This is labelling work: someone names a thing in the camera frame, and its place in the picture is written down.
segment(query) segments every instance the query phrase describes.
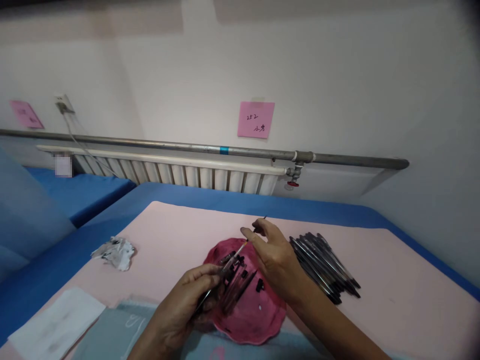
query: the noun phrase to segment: cable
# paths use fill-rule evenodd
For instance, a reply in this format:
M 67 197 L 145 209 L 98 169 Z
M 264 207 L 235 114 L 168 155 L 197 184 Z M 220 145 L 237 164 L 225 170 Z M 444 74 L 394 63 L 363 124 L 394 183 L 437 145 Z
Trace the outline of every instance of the cable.
M 74 137 L 74 134 L 72 133 L 72 129 L 70 128 L 70 124 L 69 124 L 69 121 L 67 119 L 67 116 L 66 114 L 73 114 L 74 112 L 69 110 L 64 103 L 62 102 L 57 102 L 56 103 L 56 106 L 58 108 L 58 110 L 60 111 L 60 114 L 63 116 L 63 120 L 65 120 L 65 124 L 66 124 L 66 127 L 68 128 L 68 133 L 70 134 L 70 137 L 71 139 L 75 142 L 75 144 L 77 144 L 88 156 L 90 156 L 93 160 L 95 160 L 98 165 L 100 165 L 101 167 L 107 169 L 109 172 L 111 172 L 113 175 L 115 175 L 117 178 L 121 178 L 121 176 L 119 176 L 115 171 L 113 171 L 113 169 L 110 167 L 110 166 L 107 166 L 105 165 L 104 163 L 101 163 L 100 161 L 98 161 L 95 156 L 93 156 L 90 151 L 87 150 L 86 147 L 84 147 L 83 145 L 81 145 L 77 139 Z

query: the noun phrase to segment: wall socket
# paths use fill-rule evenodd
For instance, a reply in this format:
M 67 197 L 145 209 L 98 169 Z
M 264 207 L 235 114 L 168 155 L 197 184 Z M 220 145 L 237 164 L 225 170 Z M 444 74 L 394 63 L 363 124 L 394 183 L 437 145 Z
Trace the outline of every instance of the wall socket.
M 63 103 L 63 104 L 65 104 L 65 106 L 68 110 L 70 110 L 73 113 L 75 112 L 74 107 L 70 103 L 70 100 L 69 100 L 67 94 L 54 93 L 53 97 L 55 98 L 55 103 Z

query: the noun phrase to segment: white tissue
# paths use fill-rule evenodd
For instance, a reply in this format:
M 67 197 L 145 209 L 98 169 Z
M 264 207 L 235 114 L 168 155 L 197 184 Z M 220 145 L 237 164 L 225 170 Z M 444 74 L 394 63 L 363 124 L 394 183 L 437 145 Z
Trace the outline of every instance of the white tissue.
M 73 287 L 8 340 L 25 360 L 60 360 L 104 309 L 97 299 Z
M 110 241 L 104 243 L 91 253 L 92 259 L 105 259 L 120 271 L 130 269 L 130 257 L 135 253 L 132 244 L 123 237 L 112 236 Z

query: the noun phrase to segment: blue bed sheet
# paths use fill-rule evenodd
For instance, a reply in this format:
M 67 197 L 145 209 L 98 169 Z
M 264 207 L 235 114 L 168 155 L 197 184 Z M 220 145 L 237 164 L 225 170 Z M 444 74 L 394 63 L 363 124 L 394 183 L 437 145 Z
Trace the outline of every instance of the blue bed sheet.
M 55 177 L 51 169 L 26 167 L 77 228 L 100 214 L 137 185 L 113 176 L 78 174 Z
M 266 214 L 279 219 L 388 229 L 480 301 L 480 289 L 369 207 L 148 182 L 0 283 L 0 346 L 89 261 L 93 250 L 123 230 L 152 201 L 259 217 Z

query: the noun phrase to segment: pink sticky note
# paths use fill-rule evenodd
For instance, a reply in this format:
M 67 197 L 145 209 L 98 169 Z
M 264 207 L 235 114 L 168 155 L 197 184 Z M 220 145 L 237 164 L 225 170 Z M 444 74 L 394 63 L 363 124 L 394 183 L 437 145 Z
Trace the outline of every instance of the pink sticky note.
M 44 126 L 28 102 L 10 100 L 10 106 L 16 118 L 24 127 L 43 129 Z
M 236 134 L 247 138 L 268 138 L 274 108 L 274 102 L 242 101 Z

